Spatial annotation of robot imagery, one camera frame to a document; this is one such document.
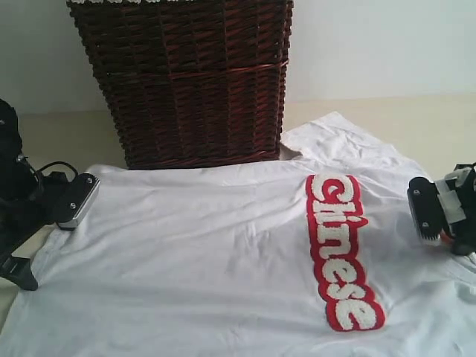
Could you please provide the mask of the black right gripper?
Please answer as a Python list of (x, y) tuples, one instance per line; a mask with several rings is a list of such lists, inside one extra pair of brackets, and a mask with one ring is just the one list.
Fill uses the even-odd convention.
[(438, 181), (447, 226), (441, 240), (454, 255), (475, 253), (475, 163), (457, 164)]

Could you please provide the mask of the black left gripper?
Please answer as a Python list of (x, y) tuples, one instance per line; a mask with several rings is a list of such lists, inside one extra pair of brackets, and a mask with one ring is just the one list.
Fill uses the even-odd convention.
[(1, 278), (25, 291), (38, 289), (31, 259), (11, 254), (45, 225), (78, 222), (78, 204), (66, 200), (72, 181), (61, 171), (45, 174), (54, 165), (1, 164)]

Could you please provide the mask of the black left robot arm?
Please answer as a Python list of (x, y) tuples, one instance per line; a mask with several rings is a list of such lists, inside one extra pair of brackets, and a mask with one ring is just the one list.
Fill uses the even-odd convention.
[(46, 225), (70, 182), (64, 173), (44, 176), (22, 151), (16, 110), (1, 101), (1, 277), (21, 290), (35, 291), (31, 261), (13, 252)]

